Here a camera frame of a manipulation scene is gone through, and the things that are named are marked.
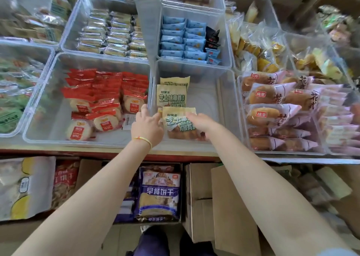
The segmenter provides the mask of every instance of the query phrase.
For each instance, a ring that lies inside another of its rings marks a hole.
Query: right arm
[[[187,113],[187,117],[214,145],[276,256],[316,256],[331,248],[349,249],[288,181],[229,130],[204,114]]]

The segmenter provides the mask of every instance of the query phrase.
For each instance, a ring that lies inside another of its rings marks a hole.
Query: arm
[[[205,132],[256,224],[277,256],[349,249],[313,206],[230,131],[204,114],[187,114]]]
[[[164,134],[159,119],[160,114],[150,117],[143,105],[131,127],[131,136],[145,137],[153,146],[159,144]],[[131,140],[51,214],[13,255],[95,255],[120,210],[134,173],[149,150],[146,141]]]

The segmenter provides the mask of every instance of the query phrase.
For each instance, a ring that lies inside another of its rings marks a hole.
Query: hand
[[[186,117],[194,124],[196,129],[198,129],[201,132],[205,132],[206,135],[211,129],[219,125],[211,117],[202,113],[196,115],[194,113],[187,112]]]
[[[148,139],[153,147],[158,145],[164,136],[164,129],[159,123],[160,117],[160,113],[150,117],[148,106],[144,104],[136,114],[136,121],[131,125],[131,137],[141,136]]]

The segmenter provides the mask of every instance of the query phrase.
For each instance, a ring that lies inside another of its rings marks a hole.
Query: dark pants
[[[133,256],[170,256],[165,232],[159,226],[150,227],[141,235]],[[180,240],[180,256],[217,255],[212,248],[211,242],[194,244],[187,232],[184,232]]]

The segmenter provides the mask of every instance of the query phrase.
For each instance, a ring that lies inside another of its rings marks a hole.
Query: left arm
[[[131,136],[145,137],[153,146],[159,144],[164,134],[159,120],[160,114],[150,117],[143,105],[131,127]],[[13,256],[95,255],[149,150],[146,141],[131,140],[121,153],[51,214]]]

